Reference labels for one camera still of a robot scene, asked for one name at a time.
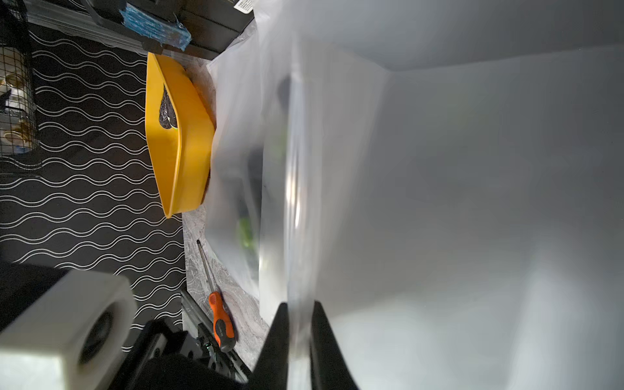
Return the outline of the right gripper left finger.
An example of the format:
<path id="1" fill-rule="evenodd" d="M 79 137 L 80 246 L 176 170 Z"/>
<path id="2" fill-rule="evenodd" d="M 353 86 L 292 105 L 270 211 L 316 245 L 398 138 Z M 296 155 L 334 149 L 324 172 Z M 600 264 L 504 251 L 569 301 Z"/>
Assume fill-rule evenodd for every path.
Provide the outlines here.
<path id="1" fill-rule="evenodd" d="M 286 389 L 289 373 L 289 307 L 279 304 L 246 389 Z"/>

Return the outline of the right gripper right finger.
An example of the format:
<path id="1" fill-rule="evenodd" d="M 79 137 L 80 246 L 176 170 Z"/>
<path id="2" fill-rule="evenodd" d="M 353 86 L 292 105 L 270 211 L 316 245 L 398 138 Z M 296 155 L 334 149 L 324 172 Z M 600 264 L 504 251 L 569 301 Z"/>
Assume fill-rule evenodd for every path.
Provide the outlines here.
<path id="1" fill-rule="evenodd" d="M 311 317 L 310 359 L 313 389 L 358 389 L 319 301 Z"/>

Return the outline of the clear zip-top bag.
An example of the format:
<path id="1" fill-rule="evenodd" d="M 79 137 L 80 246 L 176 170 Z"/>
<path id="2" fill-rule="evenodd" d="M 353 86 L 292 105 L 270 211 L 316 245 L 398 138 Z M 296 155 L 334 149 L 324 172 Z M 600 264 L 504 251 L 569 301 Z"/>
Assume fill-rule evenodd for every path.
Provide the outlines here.
<path id="1" fill-rule="evenodd" d="M 258 236 L 263 152 L 258 28 L 251 23 L 207 69 L 216 130 L 205 209 L 205 236 L 233 279 L 259 298 Z"/>

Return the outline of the yellow plastic tray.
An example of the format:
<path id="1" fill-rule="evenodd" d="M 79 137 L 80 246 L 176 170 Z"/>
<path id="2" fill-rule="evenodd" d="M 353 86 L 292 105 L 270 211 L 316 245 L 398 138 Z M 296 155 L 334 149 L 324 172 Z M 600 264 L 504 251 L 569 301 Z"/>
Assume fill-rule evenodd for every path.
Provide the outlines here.
<path id="1" fill-rule="evenodd" d="M 185 69 L 149 53 L 145 131 L 164 216 L 201 206 L 211 170 L 215 126 Z"/>

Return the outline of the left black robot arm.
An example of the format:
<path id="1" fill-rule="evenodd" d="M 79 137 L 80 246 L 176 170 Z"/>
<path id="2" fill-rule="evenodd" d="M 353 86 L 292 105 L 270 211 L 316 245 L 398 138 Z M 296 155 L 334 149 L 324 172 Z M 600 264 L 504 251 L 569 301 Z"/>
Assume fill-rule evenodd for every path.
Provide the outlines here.
<path id="1" fill-rule="evenodd" d="M 108 388 L 136 306 L 123 276 L 2 262 L 1 387 Z"/>

